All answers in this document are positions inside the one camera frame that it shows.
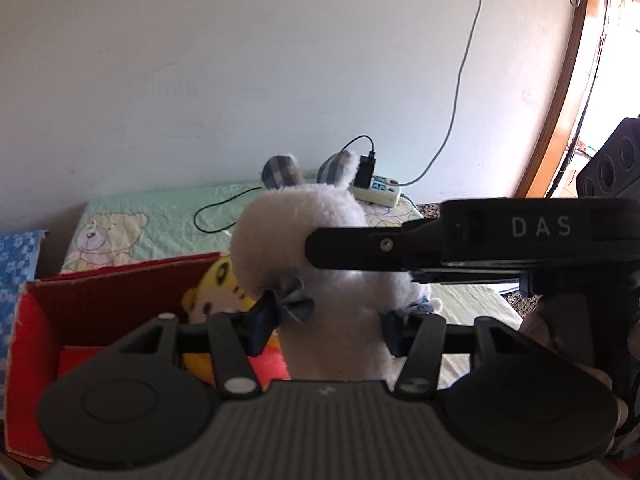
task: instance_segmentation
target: black speaker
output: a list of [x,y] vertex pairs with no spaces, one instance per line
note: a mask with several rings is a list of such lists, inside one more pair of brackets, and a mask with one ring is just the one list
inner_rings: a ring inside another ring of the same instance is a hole
[[626,118],[578,174],[578,197],[640,200],[640,119]]

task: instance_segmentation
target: silver screw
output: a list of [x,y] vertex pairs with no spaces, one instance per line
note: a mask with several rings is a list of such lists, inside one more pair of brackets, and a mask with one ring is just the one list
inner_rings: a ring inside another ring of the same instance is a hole
[[380,250],[383,253],[388,253],[393,248],[394,248],[394,241],[391,238],[385,238],[380,242]]
[[225,390],[230,394],[250,394],[258,385],[249,377],[231,377],[225,381]]
[[399,388],[406,394],[419,395],[423,394],[429,389],[429,381],[422,377],[410,377]]

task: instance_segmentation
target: power strip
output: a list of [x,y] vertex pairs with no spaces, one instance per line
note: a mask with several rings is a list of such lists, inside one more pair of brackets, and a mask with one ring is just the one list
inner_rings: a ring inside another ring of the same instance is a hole
[[373,175],[369,187],[351,186],[349,191],[358,200],[386,207],[396,207],[401,193],[397,181],[377,175]]

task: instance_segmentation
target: white wall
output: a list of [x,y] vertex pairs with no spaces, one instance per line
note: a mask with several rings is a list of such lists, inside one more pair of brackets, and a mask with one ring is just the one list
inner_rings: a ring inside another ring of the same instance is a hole
[[[0,0],[0,232],[108,194],[314,168],[356,134],[416,176],[441,142],[477,0]],[[554,90],[568,0],[485,0],[450,144],[417,202],[512,193]],[[365,151],[365,143],[357,146]]]

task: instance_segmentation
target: white plush toy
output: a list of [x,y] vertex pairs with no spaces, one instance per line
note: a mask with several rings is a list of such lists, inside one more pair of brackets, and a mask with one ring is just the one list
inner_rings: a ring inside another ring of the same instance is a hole
[[386,348],[379,314],[420,303],[439,311],[442,302],[405,272],[320,270],[305,257],[316,228],[366,226],[347,189],[356,165],[353,153],[337,153],[321,166],[318,184],[306,184],[292,156],[270,159],[262,173],[268,191],[238,219],[231,259],[251,297],[271,289],[282,300],[280,345],[292,379],[393,386],[401,362]]

